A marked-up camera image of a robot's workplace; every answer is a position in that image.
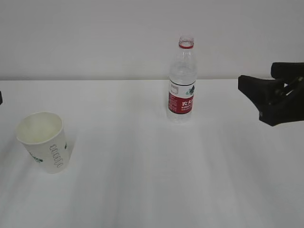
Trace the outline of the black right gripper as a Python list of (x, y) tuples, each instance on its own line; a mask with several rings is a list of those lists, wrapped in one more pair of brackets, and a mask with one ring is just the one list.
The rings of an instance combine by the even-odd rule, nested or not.
[[(304, 119), (304, 63), (274, 62), (271, 77), (241, 75), (238, 89), (258, 109), (259, 120), (276, 126)], [(286, 84), (283, 78), (295, 78)]]

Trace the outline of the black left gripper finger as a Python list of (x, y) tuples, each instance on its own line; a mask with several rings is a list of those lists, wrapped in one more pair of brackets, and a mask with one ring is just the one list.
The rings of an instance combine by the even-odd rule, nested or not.
[(0, 91), (0, 104), (2, 104), (2, 103), (3, 103), (3, 98), (2, 98), (2, 93)]

